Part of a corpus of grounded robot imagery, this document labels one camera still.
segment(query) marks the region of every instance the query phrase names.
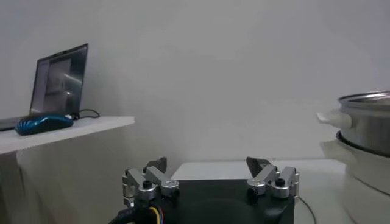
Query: laptop lid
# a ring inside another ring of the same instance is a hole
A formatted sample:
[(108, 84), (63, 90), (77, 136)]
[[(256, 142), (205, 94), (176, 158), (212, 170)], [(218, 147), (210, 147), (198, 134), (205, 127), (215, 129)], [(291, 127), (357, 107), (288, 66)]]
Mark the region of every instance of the laptop lid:
[(39, 59), (30, 114), (80, 110), (88, 44)]

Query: screw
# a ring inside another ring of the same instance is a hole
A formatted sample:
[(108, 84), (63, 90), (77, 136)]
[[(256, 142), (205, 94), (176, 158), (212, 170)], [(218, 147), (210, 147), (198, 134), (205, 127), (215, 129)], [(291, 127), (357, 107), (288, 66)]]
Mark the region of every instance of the screw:
[(152, 182), (149, 180), (145, 180), (142, 182), (142, 188), (143, 189), (150, 189), (152, 188)]
[(276, 180), (275, 180), (275, 185), (276, 185), (277, 187), (283, 187), (283, 186), (285, 185), (284, 179), (281, 179), (281, 178), (276, 179)]

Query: pot lid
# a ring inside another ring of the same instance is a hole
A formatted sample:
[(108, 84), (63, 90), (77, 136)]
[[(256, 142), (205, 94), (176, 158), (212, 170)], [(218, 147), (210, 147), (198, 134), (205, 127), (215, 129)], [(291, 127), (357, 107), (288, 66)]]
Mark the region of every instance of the pot lid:
[(342, 106), (390, 110), (390, 91), (359, 93), (339, 98)]

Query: white shelf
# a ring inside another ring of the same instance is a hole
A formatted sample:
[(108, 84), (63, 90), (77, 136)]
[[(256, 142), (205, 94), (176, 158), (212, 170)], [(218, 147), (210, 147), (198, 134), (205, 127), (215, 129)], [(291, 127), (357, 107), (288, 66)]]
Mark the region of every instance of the white shelf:
[(0, 155), (64, 139), (119, 128), (133, 123), (134, 117), (100, 117), (97, 119), (81, 119), (75, 121), (74, 125), (70, 128), (36, 135), (20, 136), (15, 130), (4, 131), (0, 132)]

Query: computer mouse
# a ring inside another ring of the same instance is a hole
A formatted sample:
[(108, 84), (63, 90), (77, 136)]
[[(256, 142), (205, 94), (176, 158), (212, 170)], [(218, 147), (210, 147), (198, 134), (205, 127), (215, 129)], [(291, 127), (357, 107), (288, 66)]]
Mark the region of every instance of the computer mouse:
[(58, 114), (39, 114), (22, 118), (15, 126), (19, 135), (33, 135), (46, 131), (68, 128), (73, 120)]

